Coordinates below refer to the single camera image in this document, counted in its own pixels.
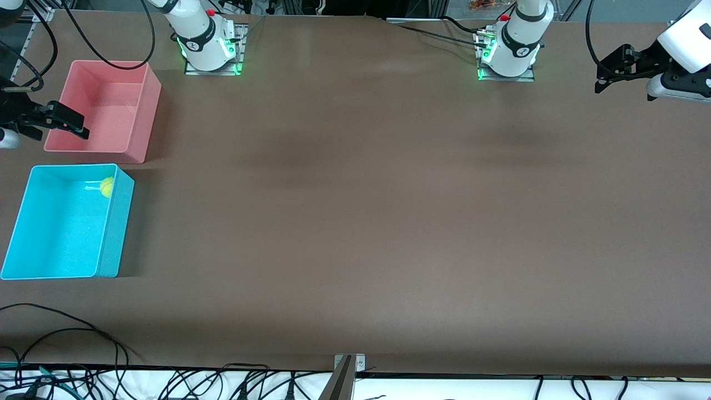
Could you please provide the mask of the pink plastic bin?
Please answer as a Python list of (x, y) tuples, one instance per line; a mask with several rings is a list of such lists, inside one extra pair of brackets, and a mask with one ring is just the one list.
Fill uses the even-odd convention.
[(147, 64), (122, 70), (102, 61), (73, 61), (60, 102), (84, 117), (89, 137), (52, 129), (43, 149), (81, 163), (142, 164), (161, 91)]

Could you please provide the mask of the blue plastic bin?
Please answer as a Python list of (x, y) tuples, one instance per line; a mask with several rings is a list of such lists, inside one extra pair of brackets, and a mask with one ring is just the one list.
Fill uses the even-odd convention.
[[(99, 192), (107, 177), (111, 198)], [(0, 279), (117, 277), (134, 188), (113, 163), (33, 167)]]

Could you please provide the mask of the brown table cover mat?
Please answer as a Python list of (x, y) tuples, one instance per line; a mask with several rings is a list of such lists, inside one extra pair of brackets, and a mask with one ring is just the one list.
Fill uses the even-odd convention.
[(251, 18), (241, 76), (162, 94), (118, 278), (2, 281), (0, 346), (72, 322), (132, 362), (711, 375), (711, 106), (594, 93), (581, 23), (533, 83), (368, 17)]

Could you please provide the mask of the dark aluminium profile bar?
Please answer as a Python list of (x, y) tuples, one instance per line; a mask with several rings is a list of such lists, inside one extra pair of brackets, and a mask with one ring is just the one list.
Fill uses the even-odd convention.
[(318, 400), (353, 400), (357, 354), (338, 354), (336, 366)]

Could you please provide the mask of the aluminium frame rail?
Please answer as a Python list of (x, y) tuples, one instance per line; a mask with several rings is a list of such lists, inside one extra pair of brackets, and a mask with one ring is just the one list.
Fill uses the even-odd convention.
[(39, 23), (40, 15), (45, 21), (51, 21), (56, 8), (61, 7), (57, 0), (26, 0), (25, 9), (18, 23)]

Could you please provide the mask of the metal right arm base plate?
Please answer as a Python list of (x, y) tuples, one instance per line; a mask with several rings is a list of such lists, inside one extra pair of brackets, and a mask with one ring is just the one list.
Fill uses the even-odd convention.
[(239, 76), (242, 73), (249, 25), (226, 18), (213, 18), (213, 38), (202, 46), (195, 41), (179, 39), (181, 54), (186, 59), (185, 74), (193, 76)]

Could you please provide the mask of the silver metal bracket plate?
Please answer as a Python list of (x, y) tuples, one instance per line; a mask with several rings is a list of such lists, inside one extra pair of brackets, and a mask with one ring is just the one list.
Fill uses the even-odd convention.
[(357, 373), (359, 372), (364, 372), (367, 366), (366, 363), (366, 356), (365, 354), (346, 354), (346, 353), (338, 353), (334, 356), (334, 365), (333, 368), (336, 370), (338, 368), (338, 365), (341, 363), (341, 361), (346, 357), (346, 356), (352, 356), (353, 359), (353, 364), (355, 364), (355, 371)]

